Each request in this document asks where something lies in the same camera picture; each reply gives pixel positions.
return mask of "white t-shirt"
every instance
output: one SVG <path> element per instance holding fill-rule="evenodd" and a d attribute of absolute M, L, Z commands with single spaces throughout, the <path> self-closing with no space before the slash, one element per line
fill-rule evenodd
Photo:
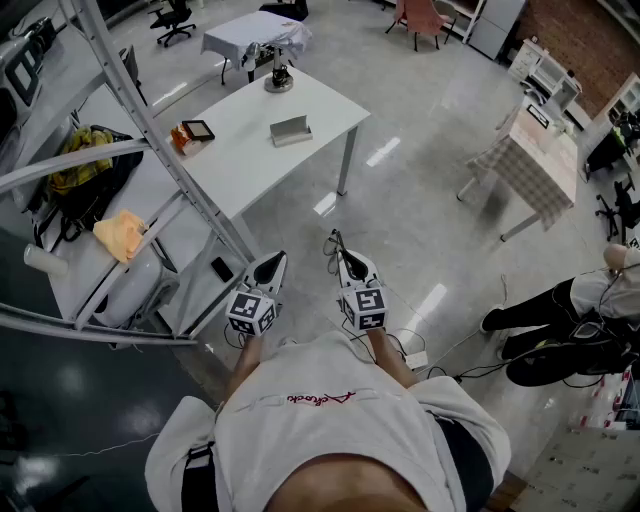
<path fill-rule="evenodd" d="M 624 266 L 632 267 L 622 271 L 611 288 L 615 276 L 608 270 L 582 274 L 571 285 L 571 303 L 580 316 L 590 309 L 598 311 L 604 317 L 630 318 L 640 322 L 640 251 L 629 248 L 624 258 Z"/>
<path fill-rule="evenodd" d="M 466 510 L 442 430 L 425 411 L 455 419 L 469 431 L 487 455 L 496 486 L 511 457 L 502 427 L 453 379 L 436 377 L 407 390 L 360 359 L 339 332 L 280 347 L 236 390 L 212 433 L 206 405 L 193 398 L 184 402 L 147 459 L 149 494 L 162 512 L 180 510 L 184 457 L 177 456 L 213 437 L 218 503 L 225 512 L 263 510 L 295 469 L 331 453 L 385 464 L 429 510 Z"/>

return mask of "power strip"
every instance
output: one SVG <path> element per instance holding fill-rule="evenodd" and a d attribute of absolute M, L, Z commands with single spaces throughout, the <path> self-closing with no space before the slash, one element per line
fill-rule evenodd
<path fill-rule="evenodd" d="M 429 364 L 429 358 L 427 357 L 427 352 L 423 350 L 417 354 L 409 354 L 405 357 L 405 362 L 409 368 L 415 370 L 416 368 L 427 366 Z"/>

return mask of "red brick wall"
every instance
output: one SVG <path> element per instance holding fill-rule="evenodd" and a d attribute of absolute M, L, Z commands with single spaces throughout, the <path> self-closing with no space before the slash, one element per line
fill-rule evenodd
<path fill-rule="evenodd" d="M 532 35 L 575 71 L 578 103 L 592 118 L 629 74 L 640 76 L 640 44 L 596 0 L 529 0 L 517 38 Z"/>

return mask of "black frame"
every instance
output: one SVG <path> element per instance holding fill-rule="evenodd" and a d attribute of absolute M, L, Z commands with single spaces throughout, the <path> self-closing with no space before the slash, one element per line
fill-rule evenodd
<path fill-rule="evenodd" d="M 191 131 L 189 124 L 196 124 L 196 123 L 204 127 L 204 129 L 208 132 L 208 134 L 194 135 L 193 132 Z M 184 127 L 185 131 L 187 132 L 191 140 L 207 141 L 207 140 L 213 140 L 216 138 L 216 136 L 213 134 L 211 129 L 207 126 L 207 123 L 205 123 L 204 121 L 200 121 L 197 119 L 192 119 L 191 121 L 182 121 L 182 126 Z"/>

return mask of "table leg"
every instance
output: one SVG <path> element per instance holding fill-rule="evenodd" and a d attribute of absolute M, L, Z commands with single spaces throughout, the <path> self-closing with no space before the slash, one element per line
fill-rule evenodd
<path fill-rule="evenodd" d="M 231 224 L 238 233 L 240 240 L 242 240 L 244 242 L 244 245 L 247 246 L 247 249 L 249 249 L 249 252 L 254 257 L 254 259 L 258 259 L 260 256 L 262 256 L 260 246 L 258 245 L 258 242 L 256 242 L 256 239 L 253 238 L 253 235 L 251 234 L 251 231 L 249 231 L 246 222 L 242 218 L 242 215 L 236 215 L 231 220 Z"/>
<path fill-rule="evenodd" d="M 478 178 L 474 176 L 469 180 L 469 183 L 467 183 L 464 187 L 462 187 L 462 190 L 456 194 L 456 199 L 458 201 L 462 201 L 462 198 L 465 196 L 465 194 L 469 192 L 469 189 L 476 183 L 478 183 Z"/>
<path fill-rule="evenodd" d="M 344 155 L 342 156 L 342 168 L 340 169 L 340 181 L 338 182 L 338 194 L 341 196 L 347 193 L 347 174 L 349 174 L 349 166 L 353 157 L 353 148 L 356 145 L 356 137 L 358 135 L 358 125 L 349 130 L 347 134 L 347 144 L 344 147 Z"/>
<path fill-rule="evenodd" d="M 509 240 L 509 238 L 511 238 L 514 235 L 517 235 L 518 233 L 520 233 L 520 231 L 528 228 L 529 226 L 531 226 L 531 224 L 534 224 L 539 219 L 540 219 L 540 216 L 537 213 L 530 215 L 517 226 L 513 226 L 504 235 L 500 235 L 500 240 L 502 240 L 503 242 L 506 242 L 507 240 Z"/>
<path fill-rule="evenodd" d="M 224 83 L 224 70 L 227 69 L 227 58 L 224 58 L 224 66 L 222 66 L 222 85 L 226 85 Z"/>

